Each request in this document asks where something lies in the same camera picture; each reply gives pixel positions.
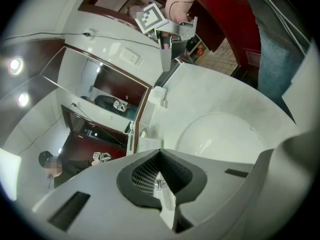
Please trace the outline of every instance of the tile floor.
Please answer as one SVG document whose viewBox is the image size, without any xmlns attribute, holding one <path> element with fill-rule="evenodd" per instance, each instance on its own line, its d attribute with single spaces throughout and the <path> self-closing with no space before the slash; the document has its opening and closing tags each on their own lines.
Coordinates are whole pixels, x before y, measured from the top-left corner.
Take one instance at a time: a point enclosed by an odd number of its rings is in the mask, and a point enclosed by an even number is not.
<svg viewBox="0 0 320 240">
<path fill-rule="evenodd" d="M 210 51 L 200 66 L 230 76 L 238 64 L 228 40 L 225 38 L 215 52 Z"/>
</svg>

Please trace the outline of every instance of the wall outlet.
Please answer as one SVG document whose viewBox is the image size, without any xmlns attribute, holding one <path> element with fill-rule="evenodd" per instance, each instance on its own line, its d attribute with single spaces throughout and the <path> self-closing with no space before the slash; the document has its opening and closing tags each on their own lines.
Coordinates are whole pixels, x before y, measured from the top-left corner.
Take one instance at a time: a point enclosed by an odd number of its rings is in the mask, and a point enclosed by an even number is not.
<svg viewBox="0 0 320 240">
<path fill-rule="evenodd" d="M 136 63 L 136 66 L 138 67 L 138 68 L 140 68 L 140 66 L 141 66 L 141 64 L 142 64 L 142 62 L 144 61 L 144 58 L 140 58 L 139 60 L 138 60 L 138 62 Z"/>
<path fill-rule="evenodd" d="M 135 54 L 133 51 L 124 48 L 120 54 L 120 58 L 132 65 L 135 65 L 140 59 L 140 56 Z"/>
<path fill-rule="evenodd" d="M 85 38 L 88 38 L 91 43 L 95 44 L 97 41 L 97 36 L 99 34 L 98 31 L 93 28 L 89 28 L 89 29 L 86 29 L 84 32 L 90 34 L 89 37 L 85 37 Z"/>
</svg>

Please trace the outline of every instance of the light switch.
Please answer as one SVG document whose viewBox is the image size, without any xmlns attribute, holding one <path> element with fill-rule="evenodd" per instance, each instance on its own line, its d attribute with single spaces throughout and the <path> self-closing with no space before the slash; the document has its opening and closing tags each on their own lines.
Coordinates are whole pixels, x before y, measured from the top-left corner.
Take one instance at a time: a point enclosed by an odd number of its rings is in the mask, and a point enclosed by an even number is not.
<svg viewBox="0 0 320 240">
<path fill-rule="evenodd" d="M 124 48 L 120 54 L 120 58 L 132 65 L 135 65 L 137 61 L 140 59 L 140 56 L 135 54 L 133 51 L 129 50 L 128 48 Z"/>
</svg>

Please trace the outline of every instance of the electrical cable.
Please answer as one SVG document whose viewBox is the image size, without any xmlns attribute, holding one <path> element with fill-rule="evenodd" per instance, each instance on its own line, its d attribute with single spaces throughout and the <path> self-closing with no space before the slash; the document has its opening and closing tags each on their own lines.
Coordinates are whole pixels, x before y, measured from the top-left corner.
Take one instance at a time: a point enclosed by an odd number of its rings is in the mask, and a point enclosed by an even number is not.
<svg viewBox="0 0 320 240">
<path fill-rule="evenodd" d="M 105 129 L 101 128 L 95 121 L 93 121 L 83 110 L 77 106 L 77 104 L 72 103 L 72 106 L 76 107 L 78 110 L 80 110 L 86 117 L 89 119 L 92 123 L 94 123 L 100 130 L 104 131 L 107 135 L 109 135 L 111 138 L 119 142 L 121 145 L 127 147 L 127 145 L 123 144 L 121 141 L 117 140 L 115 137 L 113 137 L 110 133 L 108 133 Z"/>
<path fill-rule="evenodd" d="M 159 49 L 159 48 L 156 47 L 156 46 L 153 46 L 153 45 L 147 44 L 147 43 L 143 43 L 143 42 L 133 41 L 133 40 L 129 40 L 129 39 L 123 39 L 123 38 L 115 38 L 115 37 L 105 36 L 105 35 L 91 35 L 90 33 L 87 33 L 87 32 L 85 32 L 85 33 L 49 33 L 49 32 L 37 32 L 37 33 L 33 33 L 33 34 L 27 34 L 27 35 L 20 35 L 20 36 L 13 36 L 13 37 L 5 38 L 5 39 L 3 39 L 2 41 L 8 41 L 8 40 L 17 39 L 17 38 L 26 38 L 26 37 L 36 36 L 36 35 L 40 35 L 40 34 L 58 35 L 58 36 L 71 35 L 71 36 L 85 36 L 85 37 L 92 37 L 92 38 L 107 38 L 107 39 L 111 39 L 111 40 L 127 41 L 127 42 L 131 42 L 131 43 L 135 43 L 135 44 L 144 45 L 144 46 L 148 46 L 148 47 L 153 47 L 153 48 L 155 48 L 155 49 Z"/>
<path fill-rule="evenodd" d="M 25 149 L 21 150 L 21 151 L 19 152 L 18 156 L 19 156 L 22 152 L 24 152 L 24 151 L 26 151 L 27 149 L 29 149 L 39 138 L 41 138 L 43 135 L 45 135 L 45 134 L 51 129 L 52 126 L 54 126 L 56 123 L 59 122 L 59 120 L 63 117 L 63 115 L 64 115 L 64 114 L 62 113 L 61 116 L 59 117 L 59 119 L 58 119 L 57 121 L 55 121 L 53 124 L 51 124 L 51 125 L 49 126 L 49 128 L 48 128 L 44 133 L 42 133 L 39 137 L 36 137 L 36 138 L 34 139 L 34 141 L 32 141 L 31 144 L 30 144 L 28 147 L 26 147 Z"/>
<path fill-rule="evenodd" d="M 305 35 L 279 10 L 279 8 L 272 2 L 268 0 L 273 8 L 304 38 L 304 40 L 310 45 L 310 41 L 305 37 Z"/>
<path fill-rule="evenodd" d="M 169 17 L 170 17 L 170 20 L 172 20 L 171 18 L 171 9 L 172 9 L 172 6 L 176 3 L 185 3 L 185 4 L 193 4 L 194 1 L 175 1 L 173 2 L 171 5 L 170 5 L 170 8 L 169 8 Z"/>
<path fill-rule="evenodd" d="M 17 38 L 32 37 L 32 36 L 41 35 L 41 34 L 56 35 L 56 36 L 61 36 L 61 35 L 81 36 L 81 35 L 84 35 L 83 33 L 79 33 L 79 34 L 78 34 L 78 33 L 49 33 L 49 32 L 37 32 L 37 33 L 33 33 L 33 34 L 26 34 L 26 35 L 13 36 L 13 37 L 5 38 L 5 39 L 3 39 L 2 41 L 7 41 L 7 40 L 11 40 L 11 39 L 17 39 Z"/>
<path fill-rule="evenodd" d="M 146 43 L 143 43 L 143 42 L 133 41 L 133 40 L 129 40 L 129 39 L 114 38 L 114 37 L 104 36 L 104 35 L 94 35 L 94 36 L 90 35 L 90 37 L 93 37 L 93 38 L 107 38 L 107 39 L 119 40 L 119 41 L 127 41 L 127 42 L 131 42 L 131 43 L 139 44 L 139 45 L 149 46 L 149 47 L 152 47 L 152 48 L 155 48 L 155 49 L 159 50 L 158 47 L 153 46 L 151 44 L 146 44 Z"/>
</svg>

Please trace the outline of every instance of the human arm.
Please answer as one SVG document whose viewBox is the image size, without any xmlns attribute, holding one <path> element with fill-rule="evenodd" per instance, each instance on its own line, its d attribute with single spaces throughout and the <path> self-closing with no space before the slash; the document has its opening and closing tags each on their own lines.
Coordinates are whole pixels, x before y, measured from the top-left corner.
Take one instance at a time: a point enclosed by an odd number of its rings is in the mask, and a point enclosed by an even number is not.
<svg viewBox="0 0 320 240">
<path fill-rule="evenodd" d="M 165 4 L 165 17 L 176 23 L 187 22 L 187 13 L 194 0 L 167 0 Z"/>
<path fill-rule="evenodd" d="M 97 161 L 92 161 L 92 162 L 91 162 L 91 165 L 92 165 L 92 166 L 96 166 L 96 165 L 98 165 L 98 164 L 100 164 L 100 163 L 97 162 Z"/>
</svg>

